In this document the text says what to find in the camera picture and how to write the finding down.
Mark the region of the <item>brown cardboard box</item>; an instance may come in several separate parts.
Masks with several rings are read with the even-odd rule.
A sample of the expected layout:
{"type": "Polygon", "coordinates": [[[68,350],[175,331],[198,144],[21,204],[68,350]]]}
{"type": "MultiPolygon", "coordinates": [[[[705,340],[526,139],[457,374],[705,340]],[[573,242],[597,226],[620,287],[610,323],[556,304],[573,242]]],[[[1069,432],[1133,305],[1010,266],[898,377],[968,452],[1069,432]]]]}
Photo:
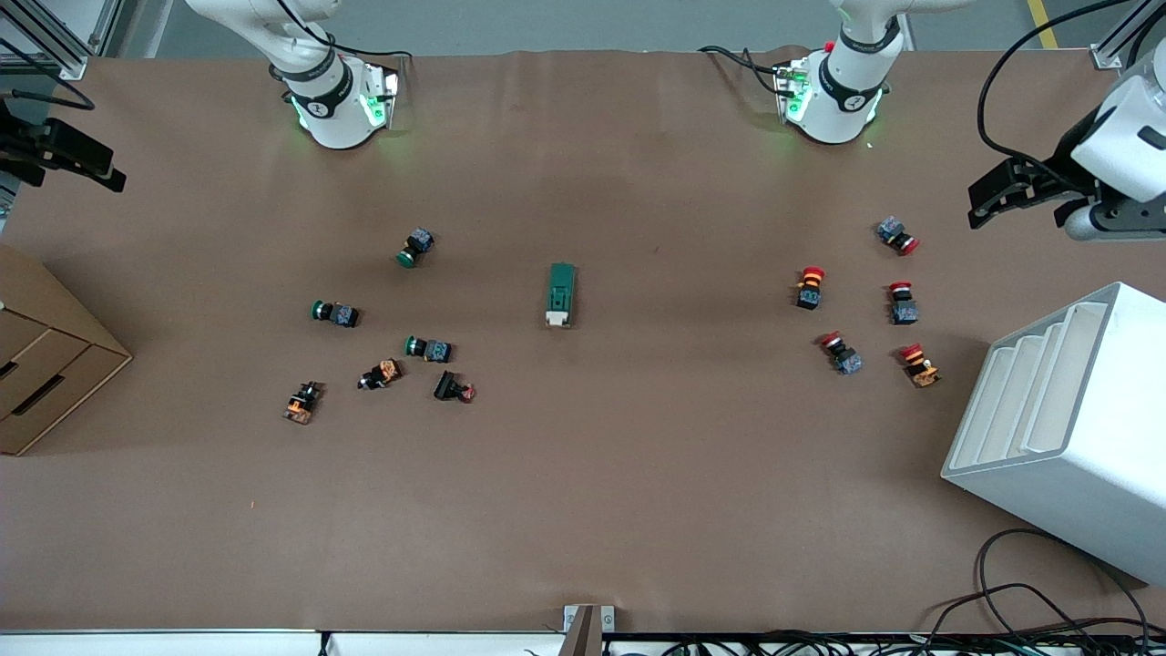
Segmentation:
{"type": "Polygon", "coordinates": [[[133,360],[58,278],[0,242],[0,456],[21,456],[133,360]]]}

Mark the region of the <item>white stepped sorting rack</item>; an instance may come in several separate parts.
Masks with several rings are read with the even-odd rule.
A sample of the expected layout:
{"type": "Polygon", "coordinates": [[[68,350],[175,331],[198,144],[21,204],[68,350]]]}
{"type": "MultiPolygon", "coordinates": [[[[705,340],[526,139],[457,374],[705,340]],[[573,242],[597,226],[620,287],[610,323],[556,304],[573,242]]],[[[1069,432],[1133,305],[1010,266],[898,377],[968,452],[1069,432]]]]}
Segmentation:
{"type": "Polygon", "coordinates": [[[1166,302],[1114,282],[992,343],[941,475],[1166,587],[1166,302]]]}

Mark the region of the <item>brown paper table cover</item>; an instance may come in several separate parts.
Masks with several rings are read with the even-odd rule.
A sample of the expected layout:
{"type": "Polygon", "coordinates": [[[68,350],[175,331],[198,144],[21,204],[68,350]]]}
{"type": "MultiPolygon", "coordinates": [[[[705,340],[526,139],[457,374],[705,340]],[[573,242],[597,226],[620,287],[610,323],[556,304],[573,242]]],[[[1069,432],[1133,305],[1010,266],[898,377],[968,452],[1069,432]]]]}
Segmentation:
{"type": "Polygon", "coordinates": [[[128,184],[52,174],[3,242],[133,360],[0,458],[0,630],[541,630],[586,602],[628,630],[919,630],[1017,523],[940,477],[988,345],[1108,283],[1166,298],[1166,244],[1072,241],[1045,207],[967,227],[995,58],[904,56],[864,140],[822,147],[711,56],[419,57],[403,132],[351,151],[262,62],[92,63],[96,110],[63,118],[128,184]],[[571,327],[545,320],[555,262],[571,327]],[[433,398],[443,371],[471,403],[433,398]]]}

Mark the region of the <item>aluminium frame profile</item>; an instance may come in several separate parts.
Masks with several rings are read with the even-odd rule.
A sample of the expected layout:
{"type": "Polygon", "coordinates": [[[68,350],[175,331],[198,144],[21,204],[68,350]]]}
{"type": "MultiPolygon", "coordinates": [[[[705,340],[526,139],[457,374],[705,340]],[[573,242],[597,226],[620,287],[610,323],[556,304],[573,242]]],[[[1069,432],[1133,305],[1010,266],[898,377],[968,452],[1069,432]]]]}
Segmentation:
{"type": "Polygon", "coordinates": [[[1131,8],[1109,29],[1100,41],[1089,45],[1093,66],[1096,70],[1116,70],[1128,64],[1123,55],[1132,45],[1142,30],[1152,24],[1158,9],[1166,7],[1166,0],[1131,0],[1131,8]]]}
{"type": "Polygon", "coordinates": [[[63,79],[79,80],[87,59],[108,51],[126,0],[0,0],[0,40],[63,79]]]}

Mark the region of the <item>white table edge rail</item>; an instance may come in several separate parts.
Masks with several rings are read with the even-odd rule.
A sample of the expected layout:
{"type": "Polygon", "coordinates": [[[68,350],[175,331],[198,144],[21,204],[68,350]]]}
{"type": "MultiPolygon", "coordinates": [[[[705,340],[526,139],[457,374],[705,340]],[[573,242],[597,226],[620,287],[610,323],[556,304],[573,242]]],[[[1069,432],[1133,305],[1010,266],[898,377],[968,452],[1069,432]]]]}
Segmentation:
{"type": "Polygon", "coordinates": [[[0,632],[0,656],[557,656],[554,632],[0,632]]]}

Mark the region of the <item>metal table edge bracket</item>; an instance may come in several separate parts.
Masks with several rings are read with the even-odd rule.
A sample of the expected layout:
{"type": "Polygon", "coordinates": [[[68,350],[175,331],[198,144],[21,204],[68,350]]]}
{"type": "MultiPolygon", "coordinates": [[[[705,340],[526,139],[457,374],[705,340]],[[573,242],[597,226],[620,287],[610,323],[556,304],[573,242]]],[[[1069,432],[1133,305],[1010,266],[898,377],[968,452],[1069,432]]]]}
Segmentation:
{"type": "Polygon", "coordinates": [[[566,639],[557,656],[609,656],[605,635],[616,630],[612,605],[567,605],[563,607],[566,639]]]}

